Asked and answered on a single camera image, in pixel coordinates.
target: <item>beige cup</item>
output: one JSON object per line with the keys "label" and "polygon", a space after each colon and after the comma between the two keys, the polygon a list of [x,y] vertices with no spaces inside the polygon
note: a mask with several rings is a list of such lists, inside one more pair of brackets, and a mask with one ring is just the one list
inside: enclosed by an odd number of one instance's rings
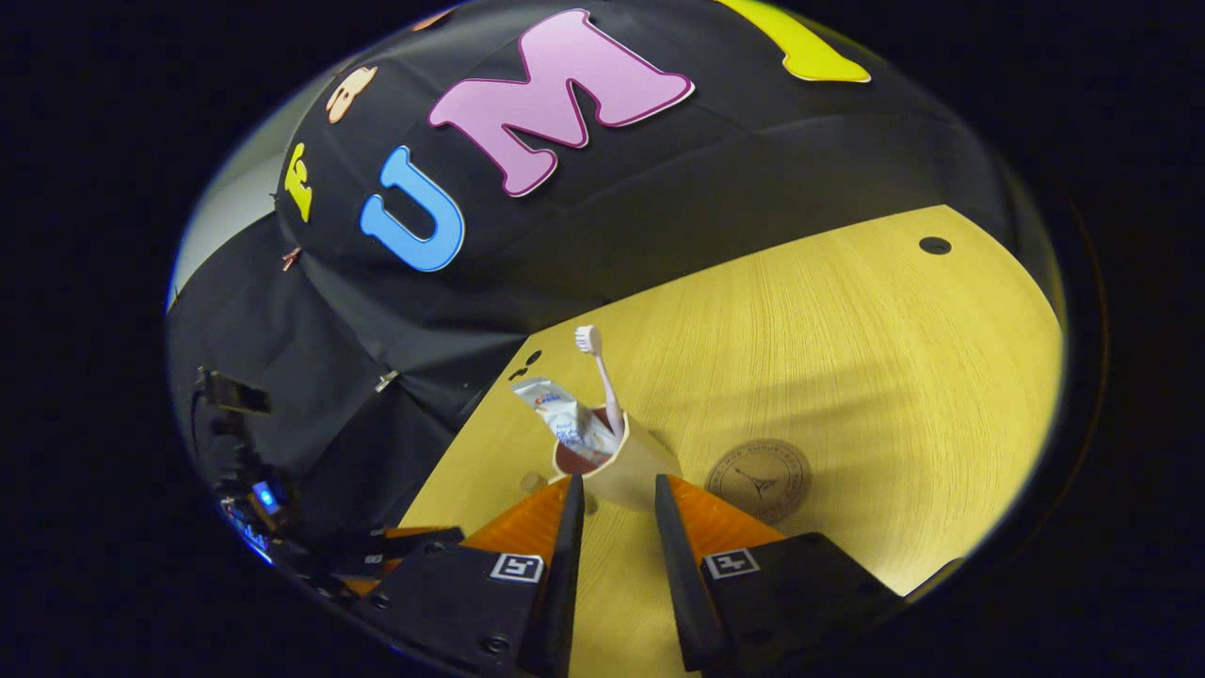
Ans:
{"label": "beige cup", "polygon": [[[606,421],[606,408],[595,408],[594,414]],[[623,413],[623,441],[606,464],[594,468],[558,441],[552,448],[552,467],[560,474],[551,483],[570,473],[580,473],[587,494],[633,511],[649,513],[657,494],[657,474],[682,476],[677,458],[627,412]]]}

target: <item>toothbrush head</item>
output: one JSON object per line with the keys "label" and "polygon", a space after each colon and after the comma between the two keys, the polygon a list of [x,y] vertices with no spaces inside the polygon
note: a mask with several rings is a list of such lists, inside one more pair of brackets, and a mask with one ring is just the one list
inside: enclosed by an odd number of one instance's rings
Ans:
{"label": "toothbrush head", "polygon": [[596,356],[602,352],[602,334],[599,332],[598,326],[594,326],[593,324],[578,326],[574,337],[577,341],[577,348],[581,349],[583,354]]}

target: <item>letter m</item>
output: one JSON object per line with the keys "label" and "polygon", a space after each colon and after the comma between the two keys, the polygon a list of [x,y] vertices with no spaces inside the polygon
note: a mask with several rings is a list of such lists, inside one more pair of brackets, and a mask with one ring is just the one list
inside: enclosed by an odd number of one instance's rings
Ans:
{"label": "letter m", "polygon": [[572,86],[598,105],[598,120],[623,126],[686,99],[694,83],[658,70],[589,23],[586,10],[553,14],[519,37],[528,82],[468,78],[435,102],[428,122],[463,131],[502,170],[502,189],[519,196],[557,169],[557,154],[533,151],[513,130],[581,148],[589,141]]}

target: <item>light wood surface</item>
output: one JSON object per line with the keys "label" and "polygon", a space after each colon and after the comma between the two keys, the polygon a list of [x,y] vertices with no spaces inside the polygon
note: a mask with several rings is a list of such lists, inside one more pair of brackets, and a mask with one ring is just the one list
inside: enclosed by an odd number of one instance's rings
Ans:
{"label": "light wood surface", "polygon": [[[930,254],[922,237],[952,243]],[[1011,506],[1054,412],[1063,335],[1006,249],[929,207],[813,235],[531,335],[431,473],[402,526],[472,533],[556,473],[552,434],[505,376],[604,401],[574,329],[593,323],[621,403],[704,487],[734,447],[775,438],[812,471],[775,524],[819,531],[898,594],[966,556]],[[586,519],[572,676],[683,673],[652,514]]]}

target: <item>toothbrush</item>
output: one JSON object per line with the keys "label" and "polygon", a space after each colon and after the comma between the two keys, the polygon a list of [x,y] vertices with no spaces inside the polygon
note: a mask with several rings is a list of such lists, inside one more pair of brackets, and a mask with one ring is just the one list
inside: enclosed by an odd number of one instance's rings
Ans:
{"label": "toothbrush", "polygon": [[606,389],[606,418],[611,423],[611,431],[615,434],[615,437],[622,441],[623,411],[619,409],[619,402],[615,397],[615,388],[611,387],[611,378],[607,377],[606,366],[602,365],[602,334],[599,332],[598,326],[587,324],[577,328],[575,337],[577,338],[577,348],[583,354],[594,356],[594,360],[599,364],[599,375],[602,376],[602,388]]}

